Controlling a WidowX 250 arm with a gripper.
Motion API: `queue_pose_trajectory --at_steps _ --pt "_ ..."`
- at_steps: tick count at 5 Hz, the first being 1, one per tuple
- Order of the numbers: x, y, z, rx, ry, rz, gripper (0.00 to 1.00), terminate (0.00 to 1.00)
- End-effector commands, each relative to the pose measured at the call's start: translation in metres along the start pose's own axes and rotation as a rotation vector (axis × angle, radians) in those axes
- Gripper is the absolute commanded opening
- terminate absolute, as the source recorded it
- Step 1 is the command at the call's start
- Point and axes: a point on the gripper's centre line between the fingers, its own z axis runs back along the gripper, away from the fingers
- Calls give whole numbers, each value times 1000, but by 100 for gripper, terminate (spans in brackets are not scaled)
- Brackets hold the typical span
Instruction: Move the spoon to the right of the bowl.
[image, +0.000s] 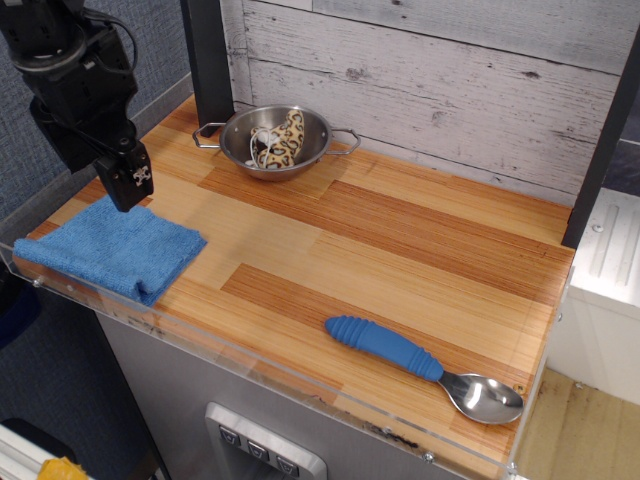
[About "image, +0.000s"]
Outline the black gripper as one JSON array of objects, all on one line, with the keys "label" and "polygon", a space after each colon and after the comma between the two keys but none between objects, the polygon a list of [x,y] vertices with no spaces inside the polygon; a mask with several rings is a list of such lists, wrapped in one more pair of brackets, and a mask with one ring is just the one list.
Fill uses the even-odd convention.
[{"label": "black gripper", "polygon": [[120,212],[153,194],[149,154],[127,117],[137,86],[114,27],[93,25],[81,58],[48,75],[30,75],[28,86],[36,123],[70,171],[95,161]]}]

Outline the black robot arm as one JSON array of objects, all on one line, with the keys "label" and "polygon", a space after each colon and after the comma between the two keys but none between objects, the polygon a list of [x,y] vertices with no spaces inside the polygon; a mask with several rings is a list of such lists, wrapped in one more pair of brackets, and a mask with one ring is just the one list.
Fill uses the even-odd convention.
[{"label": "black robot arm", "polygon": [[82,1],[4,1],[1,33],[33,93],[30,113],[71,172],[91,165],[121,212],[154,191],[146,147],[128,116],[138,52],[124,23]]}]

